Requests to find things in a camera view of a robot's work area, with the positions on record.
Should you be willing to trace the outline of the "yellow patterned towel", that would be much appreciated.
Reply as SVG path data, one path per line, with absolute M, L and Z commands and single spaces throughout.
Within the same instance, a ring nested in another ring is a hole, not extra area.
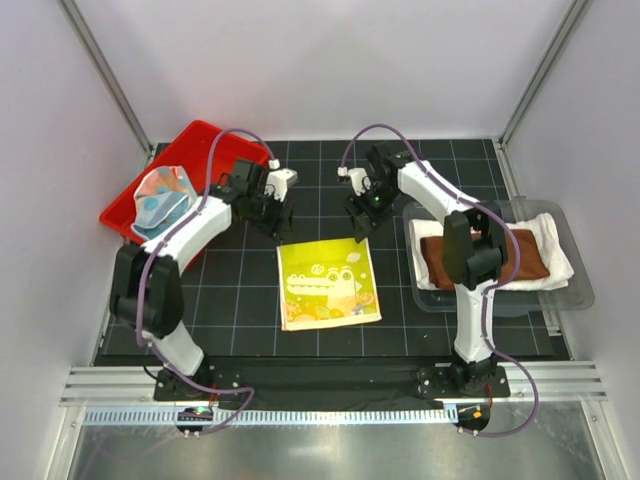
M 276 249 L 281 329 L 333 329 L 382 319 L 367 240 L 281 245 Z

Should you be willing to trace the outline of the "brown towel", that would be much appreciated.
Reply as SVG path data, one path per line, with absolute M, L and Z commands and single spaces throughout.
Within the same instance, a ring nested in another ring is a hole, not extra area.
M 520 250 L 520 267 L 514 279 L 500 287 L 500 290 L 536 290 L 534 283 L 549 280 L 551 273 L 543 263 L 533 233 L 527 229 L 515 229 L 513 233 Z M 454 283 L 442 263 L 443 245 L 442 235 L 423 235 L 420 238 L 418 259 L 426 267 L 422 283 L 426 284 L 427 289 L 454 291 Z

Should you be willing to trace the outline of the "white terry towel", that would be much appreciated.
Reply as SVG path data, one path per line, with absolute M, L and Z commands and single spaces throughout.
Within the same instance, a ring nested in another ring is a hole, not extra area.
M 408 228 L 417 286 L 421 290 L 436 290 L 435 288 L 427 289 L 426 284 L 422 283 L 426 267 L 423 261 L 418 259 L 418 242 L 423 235 L 443 236 L 443 226 L 434 220 L 413 219 L 408 222 Z M 543 263 L 551 273 L 549 280 L 534 283 L 536 290 L 527 291 L 549 291 L 566 287 L 574 276 L 574 269 L 560 246 L 559 234 L 553 217 L 548 213 L 542 213 L 532 220 L 511 223 L 509 228 L 512 231 L 527 229 L 533 233 Z

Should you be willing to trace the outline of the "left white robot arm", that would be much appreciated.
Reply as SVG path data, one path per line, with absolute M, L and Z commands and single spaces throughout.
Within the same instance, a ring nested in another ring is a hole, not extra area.
M 110 313 L 178 374 L 177 389 L 190 400 L 208 395 L 212 377 L 204 370 L 204 351 L 184 324 L 182 274 L 210 241 L 238 221 L 252 224 L 270 238 L 285 238 L 292 230 L 288 190 L 297 180 L 296 171 L 275 160 L 263 166 L 238 159 L 167 230 L 117 252 Z

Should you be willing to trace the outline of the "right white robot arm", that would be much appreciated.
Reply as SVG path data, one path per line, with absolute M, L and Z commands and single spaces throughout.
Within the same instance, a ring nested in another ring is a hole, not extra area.
M 366 154 L 367 165 L 349 168 L 342 160 L 338 179 L 350 185 L 344 201 L 360 242 L 393 215 L 404 194 L 426 209 L 443 227 L 442 265 L 454 284 L 457 334 L 446 375 L 460 395 L 473 396 L 497 373 L 492 335 L 493 301 L 508 261 L 510 233 L 500 208 L 481 203 L 454 187 L 426 160 L 410 150 L 391 154 L 381 144 Z

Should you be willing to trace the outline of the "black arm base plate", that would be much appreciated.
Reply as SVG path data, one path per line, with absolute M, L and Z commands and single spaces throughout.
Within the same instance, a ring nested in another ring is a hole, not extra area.
M 445 357 L 214 356 L 209 364 L 205 385 L 253 388 L 254 410 L 419 409 L 445 401 L 499 401 L 511 394 L 503 367 L 491 377 L 463 385 Z

